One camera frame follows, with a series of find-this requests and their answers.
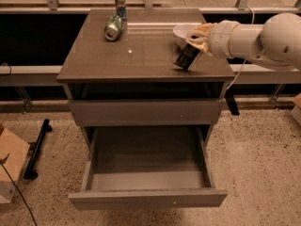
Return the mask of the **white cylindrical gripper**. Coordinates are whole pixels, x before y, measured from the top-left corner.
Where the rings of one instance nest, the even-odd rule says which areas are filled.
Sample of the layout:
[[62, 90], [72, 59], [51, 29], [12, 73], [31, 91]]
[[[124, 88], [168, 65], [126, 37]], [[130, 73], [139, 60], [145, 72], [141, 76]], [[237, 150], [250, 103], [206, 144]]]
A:
[[186, 42], [203, 53], [210, 52], [221, 58], [232, 58], [230, 54], [230, 37], [238, 22], [222, 21], [220, 23], [201, 24], [190, 29]]

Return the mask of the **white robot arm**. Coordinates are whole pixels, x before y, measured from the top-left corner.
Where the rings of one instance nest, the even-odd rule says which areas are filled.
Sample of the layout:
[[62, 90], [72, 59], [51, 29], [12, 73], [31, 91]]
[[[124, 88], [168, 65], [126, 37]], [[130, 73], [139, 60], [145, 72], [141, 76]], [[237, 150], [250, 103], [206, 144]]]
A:
[[301, 69], [301, 17], [279, 13], [264, 24], [224, 20], [191, 29], [185, 38], [194, 48], [218, 58], [242, 58], [265, 68]]

